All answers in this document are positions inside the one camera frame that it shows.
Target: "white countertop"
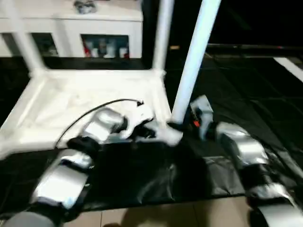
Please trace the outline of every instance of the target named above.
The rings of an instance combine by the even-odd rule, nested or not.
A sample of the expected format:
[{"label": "white countertop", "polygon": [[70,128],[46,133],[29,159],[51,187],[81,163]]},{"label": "white countertop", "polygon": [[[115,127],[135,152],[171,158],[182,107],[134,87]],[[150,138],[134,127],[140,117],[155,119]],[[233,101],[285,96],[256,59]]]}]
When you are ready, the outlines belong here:
[{"label": "white countertop", "polygon": [[[22,18],[143,21],[139,0],[96,0],[97,12],[79,14],[74,0],[14,0]],[[0,18],[7,18],[0,9]]]}]

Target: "tile floor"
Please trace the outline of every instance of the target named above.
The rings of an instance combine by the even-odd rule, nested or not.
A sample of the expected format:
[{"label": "tile floor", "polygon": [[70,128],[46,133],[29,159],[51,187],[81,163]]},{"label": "tile floor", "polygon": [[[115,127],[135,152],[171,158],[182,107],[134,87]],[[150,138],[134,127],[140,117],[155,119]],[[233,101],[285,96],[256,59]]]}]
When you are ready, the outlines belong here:
[{"label": "tile floor", "polygon": [[248,227],[243,197],[82,213],[64,227]]}]

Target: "white cabinet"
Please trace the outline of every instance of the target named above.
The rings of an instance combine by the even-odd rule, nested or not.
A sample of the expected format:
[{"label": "white cabinet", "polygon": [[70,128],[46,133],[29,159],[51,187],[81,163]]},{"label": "white cabinet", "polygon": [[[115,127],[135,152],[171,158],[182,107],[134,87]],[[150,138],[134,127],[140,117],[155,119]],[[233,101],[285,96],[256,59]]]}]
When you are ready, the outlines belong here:
[{"label": "white cabinet", "polygon": [[[141,58],[140,1],[96,1],[97,12],[81,15],[72,0],[15,0],[25,29],[43,56]],[[9,20],[0,11],[0,57],[16,55]]]}]

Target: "black floor mat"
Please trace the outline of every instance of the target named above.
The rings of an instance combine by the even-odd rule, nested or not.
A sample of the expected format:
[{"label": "black floor mat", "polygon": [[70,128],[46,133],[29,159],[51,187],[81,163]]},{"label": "black floor mat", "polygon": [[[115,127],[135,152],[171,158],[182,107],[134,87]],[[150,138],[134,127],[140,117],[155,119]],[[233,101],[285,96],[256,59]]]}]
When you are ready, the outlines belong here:
[{"label": "black floor mat", "polygon": [[[170,107],[173,106],[182,73],[182,69],[173,65],[174,63],[170,64],[165,78]],[[22,91],[28,81],[27,72],[19,72],[23,72],[25,77],[17,86]],[[299,140],[302,132],[300,122],[303,122],[300,105],[303,99],[302,88],[302,83],[273,59],[205,59],[192,100],[200,95],[207,95],[216,121],[237,123],[252,135],[272,145],[274,152],[267,151],[281,173],[281,180],[298,192],[297,187],[303,179],[301,169],[296,165],[297,162],[303,167],[300,153],[303,144]],[[5,94],[1,98],[11,106],[16,102],[16,99],[8,100]],[[11,106],[7,106],[7,111],[10,111]],[[114,151],[104,154],[105,157],[99,165],[101,175],[94,180],[95,187],[88,197],[85,210],[193,201],[243,193],[232,164],[225,152],[215,144],[188,139],[186,148],[176,152],[180,154],[179,159],[163,148],[152,146],[142,148],[142,152],[131,147],[126,148],[124,153],[122,150],[115,148]],[[0,176],[5,185],[0,188],[0,194],[3,195],[0,213],[15,212],[27,206],[38,177],[55,155],[56,151],[53,150],[29,152],[12,155],[0,162]],[[143,163],[151,164],[146,165],[150,171],[144,171]],[[174,178],[172,184],[169,184],[172,176],[168,171],[170,165],[177,166],[175,170],[179,176]],[[187,179],[192,175],[195,176],[194,182]],[[197,191],[193,193],[191,187],[182,187],[191,185],[199,188],[201,184],[205,188],[198,194]],[[175,191],[172,185],[178,185]]]}]

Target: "white pole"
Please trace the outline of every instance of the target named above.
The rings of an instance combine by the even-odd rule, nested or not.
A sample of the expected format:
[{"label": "white pole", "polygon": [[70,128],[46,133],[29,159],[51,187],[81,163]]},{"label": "white pole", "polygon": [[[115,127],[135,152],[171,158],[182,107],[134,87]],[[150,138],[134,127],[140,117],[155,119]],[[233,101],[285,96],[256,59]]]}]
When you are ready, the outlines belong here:
[{"label": "white pole", "polygon": [[202,1],[172,110],[172,120],[178,123],[184,120],[220,2],[221,0]]},{"label": "white pole", "polygon": [[10,19],[10,24],[14,31],[13,35],[29,71],[44,69],[39,51],[31,35],[24,29],[24,23],[18,15],[14,0],[3,0],[2,5],[7,17]]},{"label": "white pole", "polygon": [[164,70],[165,67],[174,2],[174,0],[160,1],[155,49],[152,62],[152,67],[157,70]]}]

